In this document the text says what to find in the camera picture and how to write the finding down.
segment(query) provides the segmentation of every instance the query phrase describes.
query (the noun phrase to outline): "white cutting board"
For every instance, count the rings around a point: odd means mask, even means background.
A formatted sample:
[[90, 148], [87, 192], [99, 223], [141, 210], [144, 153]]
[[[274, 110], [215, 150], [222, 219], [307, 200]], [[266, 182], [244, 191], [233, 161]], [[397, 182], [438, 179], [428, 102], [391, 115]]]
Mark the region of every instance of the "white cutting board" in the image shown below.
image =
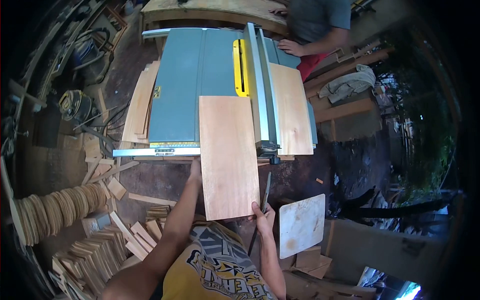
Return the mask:
[[279, 213], [281, 259], [316, 245], [324, 238], [325, 194], [284, 205]]

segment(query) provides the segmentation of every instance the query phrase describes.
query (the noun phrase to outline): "table saw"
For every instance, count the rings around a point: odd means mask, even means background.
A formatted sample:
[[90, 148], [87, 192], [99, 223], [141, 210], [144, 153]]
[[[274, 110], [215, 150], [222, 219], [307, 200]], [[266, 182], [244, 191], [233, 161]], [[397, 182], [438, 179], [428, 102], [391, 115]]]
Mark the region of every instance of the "table saw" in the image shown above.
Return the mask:
[[[153, 90], [150, 148], [114, 150], [114, 156], [196, 156], [200, 154], [199, 96], [248, 96], [257, 155], [276, 157], [278, 116], [269, 62], [296, 68], [298, 57], [277, 48], [262, 29], [166, 28], [144, 38], [167, 36]], [[317, 143], [313, 109], [308, 103], [312, 147]]]

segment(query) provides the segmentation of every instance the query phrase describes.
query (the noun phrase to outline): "wooden workbench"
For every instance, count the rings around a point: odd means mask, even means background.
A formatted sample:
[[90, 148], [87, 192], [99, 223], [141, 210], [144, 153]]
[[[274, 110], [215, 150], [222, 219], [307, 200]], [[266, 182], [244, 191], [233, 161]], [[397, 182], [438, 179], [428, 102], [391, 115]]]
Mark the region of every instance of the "wooden workbench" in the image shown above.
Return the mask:
[[150, 0], [142, 9], [140, 22], [142, 30], [165, 27], [158, 23], [172, 20], [215, 20], [238, 24], [253, 22], [264, 30], [285, 36], [285, 19], [268, 11], [280, 7], [285, 6], [272, 0], [189, 0], [182, 6], [178, 5], [177, 0]]

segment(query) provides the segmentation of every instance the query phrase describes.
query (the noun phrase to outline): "stack of wood pieces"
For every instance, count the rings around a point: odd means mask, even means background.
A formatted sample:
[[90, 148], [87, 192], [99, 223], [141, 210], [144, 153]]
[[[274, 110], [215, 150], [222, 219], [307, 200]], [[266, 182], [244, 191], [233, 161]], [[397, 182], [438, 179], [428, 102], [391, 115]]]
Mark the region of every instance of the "stack of wood pieces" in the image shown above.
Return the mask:
[[297, 254], [294, 269], [322, 279], [331, 263], [331, 258], [321, 255], [320, 246], [311, 247]]
[[148, 64], [140, 73], [137, 85], [130, 101], [125, 126], [123, 127], [123, 142], [148, 144], [148, 127], [152, 98], [158, 97], [160, 87], [154, 91], [154, 85], [160, 61]]
[[145, 227], [137, 222], [128, 228], [115, 212], [112, 212], [110, 217], [128, 241], [127, 249], [140, 260], [144, 260], [162, 238], [162, 231], [169, 213], [170, 207], [168, 205], [151, 207], [147, 211]]
[[[70, 299], [95, 299], [101, 296], [107, 282], [115, 275], [130, 252], [122, 231], [113, 225], [76, 241], [67, 251], [53, 255], [53, 270], [62, 279], [59, 287]], [[76, 295], [65, 286], [68, 283]]]
[[77, 219], [105, 205], [106, 197], [99, 184], [87, 184], [53, 192], [44, 197], [30, 195], [14, 201], [19, 222], [14, 224], [25, 245], [33, 246], [50, 235], [57, 235]]

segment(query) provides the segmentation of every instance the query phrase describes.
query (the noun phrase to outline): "yellow t-shirt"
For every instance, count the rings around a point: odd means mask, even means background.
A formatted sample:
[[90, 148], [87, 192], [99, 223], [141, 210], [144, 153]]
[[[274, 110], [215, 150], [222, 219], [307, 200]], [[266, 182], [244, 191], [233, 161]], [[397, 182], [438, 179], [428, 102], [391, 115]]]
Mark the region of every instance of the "yellow t-shirt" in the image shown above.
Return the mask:
[[190, 238], [165, 275], [163, 300], [276, 299], [233, 231], [197, 221]]

